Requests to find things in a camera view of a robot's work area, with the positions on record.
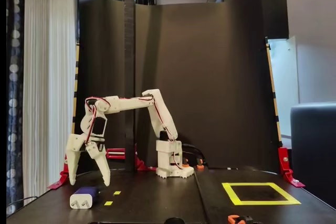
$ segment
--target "yellow tape square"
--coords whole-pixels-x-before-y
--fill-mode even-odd
[[[236,206],[242,205],[298,205],[301,204],[298,200],[296,200],[293,196],[287,193],[285,190],[281,189],[274,183],[222,183],[225,191],[227,192],[228,196],[230,197],[233,204]],[[237,194],[233,191],[232,186],[270,186],[275,191],[280,193],[286,200],[269,200],[269,201],[247,201],[247,200],[240,200]]]

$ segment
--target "robotic arm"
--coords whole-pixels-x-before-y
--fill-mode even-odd
[[[159,164],[156,173],[164,178],[169,176],[187,177],[193,174],[192,167],[181,167],[182,145],[180,141],[176,141],[177,130],[159,89],[147,90],[142,95],[143,97],[130,99],[119,98],[118,96],[86,99],[86,114],[80,123],[83,133],[81,135],[70,134],[66,147],[69,179],[72,185],[76,182],[80,153],[87,151],[90,157],[96,161],[105,185],[109,186],[110,169],[103,144],[107,124],[105,114],[139,108],[148,108],[156,137],[160,138],[160,133],[164,131],[168,138],[156,142]]]

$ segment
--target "red clamp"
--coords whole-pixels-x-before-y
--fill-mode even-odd
[[[107,159],[125,159],[125,149],[124,148],[111,148],[106,150]],[[144,170],[156,170],[155,167],[145,166],[144,161],[138,158],[137,149],[135,147],[135,169],[144,171]]]
[[[68,175],[69,175],[69,169],[68,169],[68,162],[67,162],[67,155],[65,155],[65,160],[64,160],[64,166],[63,166],[63,171],[60,172],[60,179],[59,181],[51,184],[50,186],[48,186],[47,188],[50,190],[56,190],[57,188],[59,188],[60,186],[62,186],[65,181],[67,181]]]
[[[125,159],[124,148],[111,148],[106,150],[107,159]]]
[[[293,171],[289,168],[288,151],[285,147],[278,148],[280,170],[284,179],[295,187],[304,187],[305,185],[293,178]]]

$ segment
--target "black chair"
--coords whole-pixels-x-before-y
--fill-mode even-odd
[[[336,102],[294,106],[290,124],[294,177],[336,208]]]

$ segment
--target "small box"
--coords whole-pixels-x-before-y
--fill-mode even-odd
[[[81,187],[70,197],[72,209],[89,209],[98,198],[98,189],[95,187]]]

